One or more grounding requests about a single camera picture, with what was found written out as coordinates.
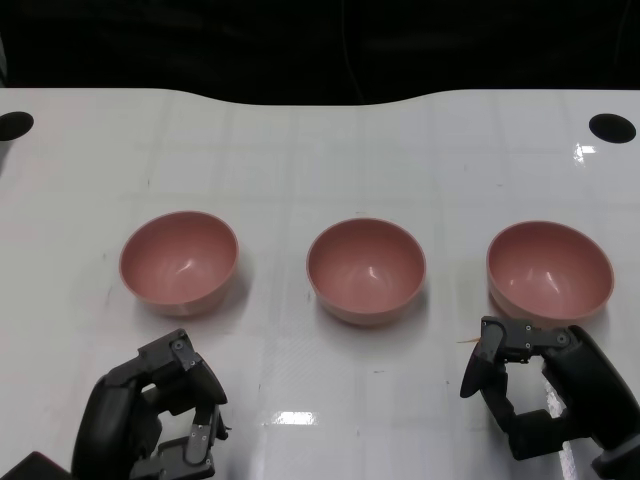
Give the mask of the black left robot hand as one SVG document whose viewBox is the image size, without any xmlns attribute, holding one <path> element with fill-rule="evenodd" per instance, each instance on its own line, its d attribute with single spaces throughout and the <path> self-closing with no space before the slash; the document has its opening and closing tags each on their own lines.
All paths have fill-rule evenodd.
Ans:
<svg viewBox="0 0 640 480">
<path fill-rule="evenodd" d="M 72 456 L 77 479 L 207 479 L 226 440 L 226 393 L 183 329 L 139 348 L 95 384 Z"/>
</svg>

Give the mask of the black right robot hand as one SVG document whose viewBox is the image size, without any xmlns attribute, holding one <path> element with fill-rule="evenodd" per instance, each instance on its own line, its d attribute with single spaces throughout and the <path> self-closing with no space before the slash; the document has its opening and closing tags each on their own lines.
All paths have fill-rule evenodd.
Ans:
<svg viewBox="0 0 640 480">
<path fill-rule="evenodd" d="M 509 363 L 539 356 L 543 376 L 564 401 L 558 417 L 543 410 L 518 414 L 507 397 Z M 612 478 L 639 458 L 639 403 L 606 355 L 581 327 L 542 329 L 522 319 L 485 316 L 460 388 L 480 393 L 517 460 L 556 453 L 590 438 L 602 454 L 593 469 Z"/>
</svg>

